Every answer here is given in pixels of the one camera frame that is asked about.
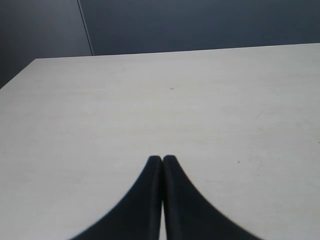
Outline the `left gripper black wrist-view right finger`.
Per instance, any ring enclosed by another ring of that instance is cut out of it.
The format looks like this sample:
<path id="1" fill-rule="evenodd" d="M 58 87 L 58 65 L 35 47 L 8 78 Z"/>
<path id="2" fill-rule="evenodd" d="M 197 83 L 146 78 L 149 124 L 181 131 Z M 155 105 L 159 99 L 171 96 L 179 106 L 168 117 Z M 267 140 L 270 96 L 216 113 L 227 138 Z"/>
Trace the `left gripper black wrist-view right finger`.
<path id="1" fill-rule="evenodd" d="M 174 155 L 163 158 L 164 217 L 168 240 L 256 240 L 211 205 Z"/>

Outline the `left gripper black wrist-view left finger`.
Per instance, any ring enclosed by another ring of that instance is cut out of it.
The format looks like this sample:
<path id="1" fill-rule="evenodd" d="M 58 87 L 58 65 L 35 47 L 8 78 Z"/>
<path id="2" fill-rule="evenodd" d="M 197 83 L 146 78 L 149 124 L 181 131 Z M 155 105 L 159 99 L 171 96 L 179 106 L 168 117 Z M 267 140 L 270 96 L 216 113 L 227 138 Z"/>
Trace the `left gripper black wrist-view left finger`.
<path id="1" fill-rule="evenodd" d="M 125 196 L 75 240 L 158 240 L 163 200 L 163 162 L 150 156 Z"/>

